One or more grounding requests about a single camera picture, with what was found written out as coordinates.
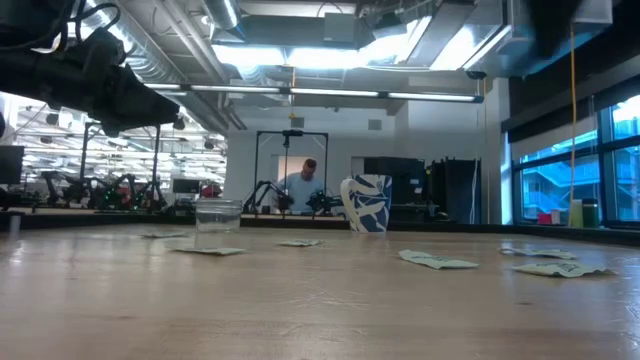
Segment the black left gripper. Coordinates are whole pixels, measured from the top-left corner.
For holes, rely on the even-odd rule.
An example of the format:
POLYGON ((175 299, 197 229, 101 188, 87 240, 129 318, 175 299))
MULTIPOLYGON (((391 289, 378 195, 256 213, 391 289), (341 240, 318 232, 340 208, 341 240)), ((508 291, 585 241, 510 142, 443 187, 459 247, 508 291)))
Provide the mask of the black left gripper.
POLYGON ((122 50, 123 44, 117 37, 107 30, 96 29, 82 42, 64 51, 54 51, 49 106, 83 111, 101 123, 110 136, 176 122, 179 119, 176 103, 140 82, 130 67, 119 67, 122 50))

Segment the small dark monitor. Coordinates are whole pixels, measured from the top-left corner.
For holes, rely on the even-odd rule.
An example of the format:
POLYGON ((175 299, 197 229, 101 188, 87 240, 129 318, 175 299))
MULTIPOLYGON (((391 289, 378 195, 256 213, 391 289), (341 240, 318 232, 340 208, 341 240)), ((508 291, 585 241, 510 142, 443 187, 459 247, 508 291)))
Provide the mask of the small dark monitor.
POLYGON ((196 179, 176 178, 172 182, 172 192, 175 194, 199 194, 200 181, 196 179))

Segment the background robot station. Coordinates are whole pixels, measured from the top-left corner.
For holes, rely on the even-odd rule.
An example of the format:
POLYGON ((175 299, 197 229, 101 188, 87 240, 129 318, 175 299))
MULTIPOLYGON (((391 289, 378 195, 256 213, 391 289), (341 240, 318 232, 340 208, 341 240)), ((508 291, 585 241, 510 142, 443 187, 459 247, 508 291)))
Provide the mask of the background robot station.
POLYGON ((41 177, 47 185, 46 203, 50 207, 71 208, 77 204, 88 210, 152 213, 167 205, 157 181, 137 183, 133 174, 109 180, 75 178, 57 171, 43 171, 41 177))

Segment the clear glass jar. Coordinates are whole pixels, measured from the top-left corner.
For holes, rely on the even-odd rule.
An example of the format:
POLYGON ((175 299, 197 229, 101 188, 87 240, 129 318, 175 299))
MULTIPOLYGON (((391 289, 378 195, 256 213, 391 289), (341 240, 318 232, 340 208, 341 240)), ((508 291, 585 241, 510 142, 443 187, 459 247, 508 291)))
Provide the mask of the clear glass jar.
POLYGON ((198 232, 229 232, 240 227, 242 203, 240 200, 201 198, 196 202, 196 228, 198 232))

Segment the dark computer monitor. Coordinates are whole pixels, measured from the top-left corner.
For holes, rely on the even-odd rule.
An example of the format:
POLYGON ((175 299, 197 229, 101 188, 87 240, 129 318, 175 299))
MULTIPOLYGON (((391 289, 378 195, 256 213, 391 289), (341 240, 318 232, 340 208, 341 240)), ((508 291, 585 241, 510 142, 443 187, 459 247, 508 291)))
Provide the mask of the dark computer monitor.
POLYGON ((0 185, 20 183, 24 153, 24 146, 0 145, 0 185))

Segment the person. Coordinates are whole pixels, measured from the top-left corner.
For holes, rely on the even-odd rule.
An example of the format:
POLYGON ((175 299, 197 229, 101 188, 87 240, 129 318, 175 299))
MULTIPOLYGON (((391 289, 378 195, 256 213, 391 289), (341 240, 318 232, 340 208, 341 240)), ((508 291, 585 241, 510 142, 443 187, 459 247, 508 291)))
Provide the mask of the person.
POLYGON ((316 168, 317 162, 307 158, 301 171, 290 173, 278 182, 278 186, 293 199, 289 207, 292 212, 313 212, 308 202, 312 195, 324 189, 324 185, 315 176, 316 168))

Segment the long ceiling light fixture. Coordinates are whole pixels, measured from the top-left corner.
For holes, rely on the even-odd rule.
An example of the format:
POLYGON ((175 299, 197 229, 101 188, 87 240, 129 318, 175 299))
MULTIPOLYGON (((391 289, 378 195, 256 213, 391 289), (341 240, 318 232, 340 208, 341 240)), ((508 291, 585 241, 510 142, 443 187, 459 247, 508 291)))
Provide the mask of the long ceiling light fixture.
POLYGON ((321 89, 301 87, 272 87, 272 86, 239 86, 239 85, 190 85, 176 83, 146 83, 153 90, 164 92, 216 92, 256 95, 310 95, 333 96, 349 98, 368 98, 385 100, 451 102, 451 103, 482 103, 481 95, 464 95, 448 93, 411 93, 396 91, 371 91, 347 89, 321 89))

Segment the grey ceiling junction box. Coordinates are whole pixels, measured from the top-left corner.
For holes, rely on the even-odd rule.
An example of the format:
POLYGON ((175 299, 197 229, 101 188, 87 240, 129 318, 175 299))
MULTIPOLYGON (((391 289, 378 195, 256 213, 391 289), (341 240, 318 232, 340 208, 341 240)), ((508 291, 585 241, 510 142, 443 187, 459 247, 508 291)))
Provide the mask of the grey ceiling junction box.
POLYGON ((324 15, 325 42, 352 43, 355 38, 356 20, 352 14, 326 13, 324 15))

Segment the blue and white mug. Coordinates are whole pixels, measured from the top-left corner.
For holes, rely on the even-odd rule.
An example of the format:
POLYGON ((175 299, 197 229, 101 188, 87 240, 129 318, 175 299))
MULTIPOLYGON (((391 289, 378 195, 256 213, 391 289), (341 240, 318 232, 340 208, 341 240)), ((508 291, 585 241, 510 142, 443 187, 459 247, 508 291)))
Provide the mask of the blue and white mug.
POLYGON ((385 233, 391 200, 392 177, 362 174, 341 182, 340 196, 352 232, 385 233))

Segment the black cabinet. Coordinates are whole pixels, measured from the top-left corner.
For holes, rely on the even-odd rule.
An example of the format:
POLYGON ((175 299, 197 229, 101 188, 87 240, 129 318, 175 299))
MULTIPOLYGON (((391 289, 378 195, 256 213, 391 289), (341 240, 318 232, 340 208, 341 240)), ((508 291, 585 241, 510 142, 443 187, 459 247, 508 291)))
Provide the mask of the black cabinet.
POLYGON ((392 178, 391 222, 423 222, 426 205, 422 196, 425 163, 414 158, 367 157, 366 174, 387 175, 392 178))
POLYGON ((481 211, 481 161, 444 158, 426 168, 426 201, 437 205, 452 222, 479 225, 481 211))

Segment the dark green bottle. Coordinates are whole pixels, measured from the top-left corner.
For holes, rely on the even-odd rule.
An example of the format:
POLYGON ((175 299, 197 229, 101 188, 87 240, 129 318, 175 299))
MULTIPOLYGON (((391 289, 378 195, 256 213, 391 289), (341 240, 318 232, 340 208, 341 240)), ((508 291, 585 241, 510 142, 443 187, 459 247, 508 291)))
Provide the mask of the dark green bottle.
POLYGON ((599 205, 595 198, 582 200, 582 218, 584 228, 597 228, 600 225, 599 205))

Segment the silver ventilation duct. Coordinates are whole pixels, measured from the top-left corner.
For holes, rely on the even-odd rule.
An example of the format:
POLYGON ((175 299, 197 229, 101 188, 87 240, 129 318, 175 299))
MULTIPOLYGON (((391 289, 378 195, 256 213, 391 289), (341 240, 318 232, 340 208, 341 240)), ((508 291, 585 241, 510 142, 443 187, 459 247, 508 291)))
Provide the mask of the silver ventilation duct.
POLYGON ((201 0, 205 13, 218 29, 232 29, 241 20, 240 7, 236 0, 201 0))

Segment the black table frame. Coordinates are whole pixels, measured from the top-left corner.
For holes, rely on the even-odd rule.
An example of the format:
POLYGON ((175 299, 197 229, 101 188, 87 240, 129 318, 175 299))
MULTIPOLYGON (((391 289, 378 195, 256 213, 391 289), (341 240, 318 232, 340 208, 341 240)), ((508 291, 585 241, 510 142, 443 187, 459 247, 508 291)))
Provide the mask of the black table frame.
MULTIPOLYGON (((106 225, 195 225, 191 217, 170 217, 162 215, 132 214, 27 214, 23 212, 0 212, 0 232, 10 228, 11 219, 21 220, 21 227, 27 230, 55 229, 65 227, 90 227, 106 225)), ((247 217, 240 220, 242 227, 278 228, 278 229, 313 229, 313 230, 348 230, 349 223, 344 220, 316 219, 268 219, 264 217, 247 217)), ((640 231, 625 229, 585 229, 554 226, 529 225, 469 225, 455 223, 411 223, 390 222, 388 232, 444 232, 472 234, 514 234, 545 238, 566 239, 588 243, 618 245, 640 249, 640 231)))

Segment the black gantry frame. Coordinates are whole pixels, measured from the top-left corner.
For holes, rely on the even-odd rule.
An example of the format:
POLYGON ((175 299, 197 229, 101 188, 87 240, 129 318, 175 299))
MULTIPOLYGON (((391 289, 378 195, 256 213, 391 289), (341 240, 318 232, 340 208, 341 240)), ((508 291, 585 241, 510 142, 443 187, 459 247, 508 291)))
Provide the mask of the black gantry frame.
MULTIPOLYGON (((323 137, 324 138, 324 160, 327 160, 327 158, 328 158, 329 134, 326 133, 326 132, 305 132, 305 131, 300 130, 300 129, 289 129, 289 130, 281 130, 281 131, 258 130, 256 132, 256 135, 255 135, 254 166, 253 166, 253 187, 252 187, 252 190, 253 190, 253 188, 254 188, 254 186, 255 186, 255 184, 257 182, 262 181, 262 180, 258 180, 258 175, 259 175, 259 165, 260 165, 260 149, 262 147, 260 138, 261 138, 261 136, 263 134, 278 135, 278 136, 282 136, 283 137, 282 146, 283 146, 283 148, 285 150, 285 174, 284 174, 284 178, 288 175, 288 156, 289 156, 289 149, 290 149, 291 138, 292 137, 305 137, 305 136, 321 136, 321 137, 323 137)), ((282 218, 285 218, 287 214, 295 215, 295 216, 311 215, 313 218, 315 218, 317 216, 313 212, 312 213, 291 212, 290 209, 279 211, 279 212, 280 212, 280 215, 282 216, 282 218)))

